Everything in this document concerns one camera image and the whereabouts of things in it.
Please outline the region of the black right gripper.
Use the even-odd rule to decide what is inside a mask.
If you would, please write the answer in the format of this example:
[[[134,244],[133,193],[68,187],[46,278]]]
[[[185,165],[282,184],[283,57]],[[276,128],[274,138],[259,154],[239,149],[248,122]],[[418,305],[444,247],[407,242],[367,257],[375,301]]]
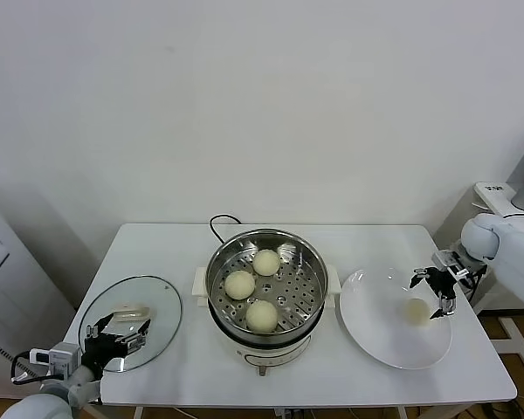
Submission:
[[[454,286],[457,280],[450,272],[437,268],[416,268],[410,280],[410,288],[415,288],[422,282],[431,287],[439,297],[438,309],[430,316],[430,320],[453,315],[456,307]]]

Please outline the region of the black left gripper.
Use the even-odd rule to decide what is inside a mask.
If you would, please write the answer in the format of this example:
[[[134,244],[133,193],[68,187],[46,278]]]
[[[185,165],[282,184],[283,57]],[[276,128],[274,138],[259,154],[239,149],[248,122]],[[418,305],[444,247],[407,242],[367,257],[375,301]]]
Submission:
[[[146,320],[135,331],[127,334],[121,341],[119,335],[102,333],[113,315],[100,318],[94,325],[86,326],[82,365],[94,374],[102,374],[105,366],[114,358],[125,358],[128,352],[141,349],[147,340],[150,320]]]

